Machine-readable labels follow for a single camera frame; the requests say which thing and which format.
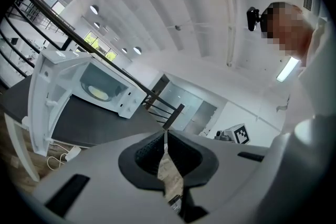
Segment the floor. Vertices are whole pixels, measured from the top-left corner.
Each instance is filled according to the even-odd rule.
[[[0,86],[0,94],[4,91],[5,90]],[[37,172],[40,175],[40,178],[42,179],[43,177],[52,172],[52,170],[50,170],[49,167],[47,166],[47,158],[53,156],[59,159],[61,154],[64,153],[65,150],[63,150],[61,147],[58,147],[57,145],[50,145],[47,157],[38,155],[33,152],[28,131],[25,130],[23,131],[24,131],[24,140],[29,155],[31,157],[31,160],[33,161],[33,164],[36,167]],[[71,149],[71,146],[69,145],[61,143],[58,144],[60,144],[67,150]],[[15,153],[15,150],[12,146],[12,142],[10,141],[8,135],[4,113],[1,110],[0,110],[0,157],[6,164],[7,172],[14,185],[17,186],[17,188],[20,190],[23,190],[27,193],[32,193],[37,183],[34,182],[27,174],[26,170],[23,168],[22,164],[20,163],[20,160],[18,159]],[[57,169],[59,163],[55,159],[51,158],[49,160],[49,165],[51,168]],[[163,155],[163,158],[160,162],[158,178],[164,181],[165,183],[166,188],[165,198],[168,201],[170,201],[176,195],[182,195],[183,178],[180,176],[175,165],[171,161],[167,153],[167,149],[165,150],[165,154]]]

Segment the dark countertop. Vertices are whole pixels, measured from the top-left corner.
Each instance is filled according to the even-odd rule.
[[[0,97],[0,108],[17,122],[27,116],[31,76],[9,88]],[[52,138],[61,142],[91,147],[131,135],[163,130],[141,105],[132,118],[71,96],[58,119]]]

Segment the window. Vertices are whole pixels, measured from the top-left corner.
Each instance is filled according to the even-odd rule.
[[[88,33],[84,40],[93,48],[102,53],[110,61],[113,61],[114,58],[117,56],[117,54],[93,32]]]

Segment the metal railing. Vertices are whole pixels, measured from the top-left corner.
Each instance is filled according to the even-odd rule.
[[[37,31],[41,36],[43,36],[51,45],[58,48],[59,50],[66,50],[71,41],[74,41],[82,50],[87,51],[88,53],[95,53],[100,58],[102,58],[107,64],[111,65],[117,71],[122,73],[124,76],[132,80],[135,84],[139,86],[146,94],[146,98],[143,100],[142,104],[145,105],[146,109],[155,117],[160,117],[161,120],[156,120],[159,123],[163,124],[164,129],[168,129],[172,123],[176,120],[180,112],[183,110],[184,105],[180,104],[178,108],[173,107],[163,99],[161,99],[154,92],[146,88],[140,81],[131,76],[125,70],[116,66],[113,62],[111,62],[108,58],[106,58],[101,52],[97,51],[93,47],[91,47],[84,39],[78,36],[73,30],[74,28],[70,26],[61,16],[57,15],[43,0],[16,0],[15,3],[8,9],[4,19],[8,22],[14,32],[35,52],[39,54],[39,50],[26,38],[24,37],[19,30],[14,26],[11,22],[11,18],[17,17],[21,20],[28,22],[32,28]],[[67,35],[68,39],[65,41],[64,45],[60,48],[55,42],[53,42],[44,32],[42,32],[41,27],[45,27],[45,29],[55,30],[56,33],[60,33],[62,35]],[[13,52],[15,52],[21,59],[23,59],[28,65],[34,67],[35,65],[25,57],[11,42],[7,39],[2,31],[0,31],[0,35],[5,40],[5,42],[11,47]],[[22,72],[0,49],[0,54],[4,57],[4,59],[11,65],[18,73],[20,73],[23,77],[27,77],[27,74]],[[170,111],[160,109],[157,105],[154,105],[153,102],[159,102],[160,104],[168,107]],[[160,115],[159,113],[155,113],[155,111],[151,111],[150,108],[162,110],[164,113],[167,113],[169,116]]]

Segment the white microwave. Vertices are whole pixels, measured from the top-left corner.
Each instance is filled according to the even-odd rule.
[[[146,97],[138,85],[95,54],[42,51],[28,97],[29,133],[35,153],[47,155],[57,120],[72,94],[127,119]]]

